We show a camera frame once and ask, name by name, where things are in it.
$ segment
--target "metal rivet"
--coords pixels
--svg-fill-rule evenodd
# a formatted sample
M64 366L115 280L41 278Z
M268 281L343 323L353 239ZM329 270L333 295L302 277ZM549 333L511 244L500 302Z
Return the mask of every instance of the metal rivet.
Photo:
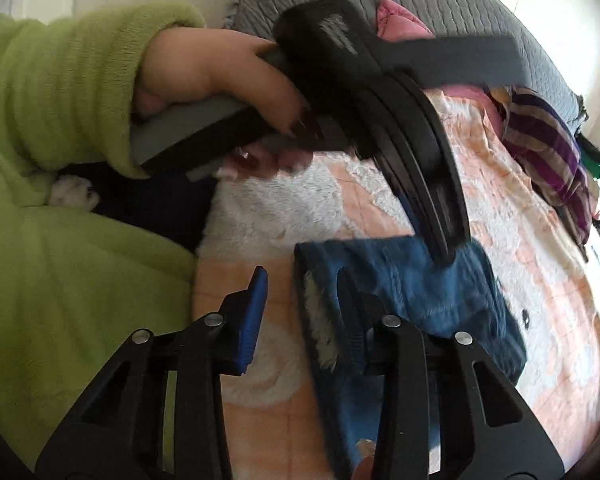
M207 326L220 326L222 323L224 323L224 317L222 317L222 314L218 314L217 312L207 314L205 317L205 325Z
M148 330L136 330L131 335L131 341L136 343L137 345L141 345L142 343L146 343L151 339L151 332Z
M474 342L474 338L468 332L456 332L456 341L461 345L470 345Z
M394 316L393 314L388 314L387 316L382 317L382 324L389 328L398 328L402 322L398 316Z

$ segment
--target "bed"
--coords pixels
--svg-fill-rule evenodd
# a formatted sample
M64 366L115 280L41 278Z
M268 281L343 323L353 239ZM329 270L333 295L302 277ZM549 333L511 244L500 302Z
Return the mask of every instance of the bed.
M302 1L235 0L228 26L270 36L276 16ZM378 0L350 1L370 22L375 18ZM532 87L572 131L584 120L581 99L497 0L395 1L437 34L512 34ZM518 389L570 467L600 424L600 239L592 233L586 262L555 211L533 192L480 104L441 91L429 97L459 167L472 235L489 255L525 338L528 363ZM195 316L216 310L225 294L243 288L254 266L263 265L270 277L254 363L245 377L222 383L237 479L333 477L292 285L294 245L412 233L378 170L346 155L317 156L305 174L293 178L221 183L200 247ZM438 462L434 450L433 469Z

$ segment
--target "fingernail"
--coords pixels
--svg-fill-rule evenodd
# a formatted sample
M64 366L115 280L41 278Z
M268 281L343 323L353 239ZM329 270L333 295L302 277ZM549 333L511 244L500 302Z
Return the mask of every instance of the fingernail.
M363 457L376 455L376 443L368 438L362 438L356 442L356 449Z
M257 170L260 165L260 161L257 157L250 155L243 150L240 150L238 153L234 153L232 155L232 159L238 164L240 167L245 170Z
M216 177L226 178L227 180L238 180L238 172L234 168L220 168L216 171Z
M324 140L320 125L311 110L304 110L300 118L291 126L291 133L299 139L311 137Z

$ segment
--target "green fleece sleeve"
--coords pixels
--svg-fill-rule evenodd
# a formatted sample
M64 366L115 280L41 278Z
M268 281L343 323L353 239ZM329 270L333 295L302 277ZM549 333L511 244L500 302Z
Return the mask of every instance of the green fleece sleeve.
M0 154L21 174L106 159L142 176L129 152L134 82L152 37L173 25L203 20L181 4L50 25L0 15Z

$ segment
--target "pink cloth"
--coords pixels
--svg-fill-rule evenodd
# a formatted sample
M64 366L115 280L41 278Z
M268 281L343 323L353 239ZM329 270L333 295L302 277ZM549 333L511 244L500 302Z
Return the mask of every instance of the pink cloth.
M420 40L433 37L427 25L415 14L392 0L382 0L378 5L378 37L386 41ZM484 91L475 86L449 85L441 89L449 97L461 97L480 103L498 137L502 136L502 119L498 109Z

